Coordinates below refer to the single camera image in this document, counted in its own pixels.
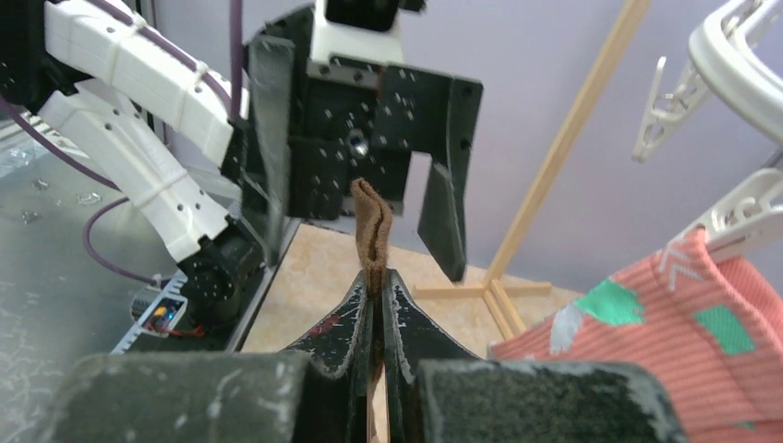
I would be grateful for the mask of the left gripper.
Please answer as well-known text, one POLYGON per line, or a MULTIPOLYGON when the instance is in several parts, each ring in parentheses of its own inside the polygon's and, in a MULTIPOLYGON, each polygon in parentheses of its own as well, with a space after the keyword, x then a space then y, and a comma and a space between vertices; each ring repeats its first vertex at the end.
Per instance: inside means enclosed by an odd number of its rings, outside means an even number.
POLYGON ((287 216, 355 212, 355 179, 401 210, 411 158, 423 153, 431 164, 417 233, 449 281, 462 281, 464 191, 482 84, 405 61, 313 62, 314 5, 267 23, 241 50, 249 91, 242 210, 265 223, 267 264, 280 261, 287 216))

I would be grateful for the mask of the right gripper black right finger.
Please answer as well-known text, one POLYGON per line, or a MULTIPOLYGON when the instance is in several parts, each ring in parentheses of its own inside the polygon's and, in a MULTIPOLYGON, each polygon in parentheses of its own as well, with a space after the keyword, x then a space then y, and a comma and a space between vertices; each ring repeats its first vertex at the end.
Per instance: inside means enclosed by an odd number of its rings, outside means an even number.
POLYGON ((396 270, 381 297, 394 442, 683 442, 637 365, 484 360, 414 302, 396 270))

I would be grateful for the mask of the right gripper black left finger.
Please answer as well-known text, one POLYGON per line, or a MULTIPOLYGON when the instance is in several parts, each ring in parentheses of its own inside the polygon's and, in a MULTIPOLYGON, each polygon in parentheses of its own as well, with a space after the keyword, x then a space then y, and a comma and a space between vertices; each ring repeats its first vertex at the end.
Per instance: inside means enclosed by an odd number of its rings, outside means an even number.
POLYGON ((128 353, 80 362, 40 442, 367 442, 365 280, 276 353, 128 353))

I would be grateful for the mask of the brown striped sock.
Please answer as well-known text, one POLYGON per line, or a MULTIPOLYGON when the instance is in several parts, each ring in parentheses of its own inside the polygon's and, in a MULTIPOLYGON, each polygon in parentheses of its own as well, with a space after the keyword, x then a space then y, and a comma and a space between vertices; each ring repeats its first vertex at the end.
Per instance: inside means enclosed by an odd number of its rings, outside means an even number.
POLYGON ((355 201, 355 242, 362 268, 364 295, 359 314, 357 363, 352 386, 354 442, 370 442, 377 435, 373 397, 385 366, 386 338, 383 299, 387 279, 388 237, 392 212, 364 178, 351 184, 355 201))

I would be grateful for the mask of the pink sock with teal spots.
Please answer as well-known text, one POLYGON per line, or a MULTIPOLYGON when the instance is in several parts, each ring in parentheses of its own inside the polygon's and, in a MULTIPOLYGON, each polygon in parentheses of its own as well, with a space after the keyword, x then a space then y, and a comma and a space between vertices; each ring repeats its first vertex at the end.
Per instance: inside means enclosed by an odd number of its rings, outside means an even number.
POLYGON ((665 386, 691 441, 782 438, 781 297, 746 258, 714 262, 701 229, 490 353, 635 363, 665 386))

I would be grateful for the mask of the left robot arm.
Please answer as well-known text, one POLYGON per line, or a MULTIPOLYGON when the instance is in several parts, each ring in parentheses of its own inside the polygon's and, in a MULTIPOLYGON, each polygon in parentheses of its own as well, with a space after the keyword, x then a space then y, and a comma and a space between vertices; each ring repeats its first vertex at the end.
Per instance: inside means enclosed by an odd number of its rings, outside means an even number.
POLYGON ((418 234, 464 277, 464 189, 482 85, 404 63, 399 16, 422 1, 318 1, 242 38, 230 5, 222 77, 120 1, 5 1, 1 106, 85 152, 186 275, 198 327, 232 322, 249 277, 275 265, 287 218, 354 213, 360 259, 380 238, 415 152, 431 159, 418 234))

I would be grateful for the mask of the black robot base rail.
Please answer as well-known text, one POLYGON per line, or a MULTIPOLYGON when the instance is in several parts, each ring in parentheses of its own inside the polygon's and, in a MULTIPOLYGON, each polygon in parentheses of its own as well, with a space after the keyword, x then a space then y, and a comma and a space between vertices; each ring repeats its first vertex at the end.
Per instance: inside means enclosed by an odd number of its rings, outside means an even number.
POLYGON ((145 217, 1 123, 1 349, 109 352, 181 274, 145 217))

